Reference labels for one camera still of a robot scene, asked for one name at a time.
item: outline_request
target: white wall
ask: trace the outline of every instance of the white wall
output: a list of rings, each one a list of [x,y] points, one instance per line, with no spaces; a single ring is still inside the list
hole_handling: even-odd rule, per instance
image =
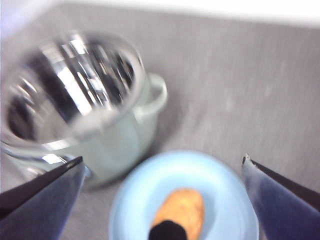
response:
[[[61,2],[320,27],[320,0],[2,0],[2,37]]]

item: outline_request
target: pot handle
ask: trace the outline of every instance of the pot handle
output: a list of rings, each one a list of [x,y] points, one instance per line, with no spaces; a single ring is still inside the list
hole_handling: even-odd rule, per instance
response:
[[[148,73],[151,90],[160,90],[160,94],[152,101],[133,109],[135,118],[140,121],[144,117],[153,116],[159,113],[166,105],[168,91],[165,80],[158,74]]]

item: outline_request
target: plate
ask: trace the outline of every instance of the plate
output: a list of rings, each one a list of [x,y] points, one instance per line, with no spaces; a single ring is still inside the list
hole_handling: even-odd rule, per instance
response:
[[[255,211],[237,174],[212,156],[184,150],[153,156],[128,175],[112,204],[109,239],[147,240],[157,210],[179,188],[203,196],[200,240],[259,239]]]

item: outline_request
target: gray countertop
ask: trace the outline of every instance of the gray countertop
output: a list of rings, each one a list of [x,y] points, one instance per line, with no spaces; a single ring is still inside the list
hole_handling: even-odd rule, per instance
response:
[[[169,100],[148,156],[175,149],[213,155],[238,174],[245,152],[320,192],[320,30],[103,6],[65,4],[1,44],[5,76],[19,53],[61,31],[118,34],[162,75]],[[6,190],[22,178],[2,157]],[[82,192],[62,240],[105,240],[121,179]]]

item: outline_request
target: pot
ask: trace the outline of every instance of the pot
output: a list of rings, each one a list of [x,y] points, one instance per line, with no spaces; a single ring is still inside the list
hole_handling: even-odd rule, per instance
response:
[[[34,178],[82,156],[87,188],[134,166],[168,97],[163,78],[146,73],[131,44],[83,33],[42,44],[5,80],[1,95],[7,157]]]

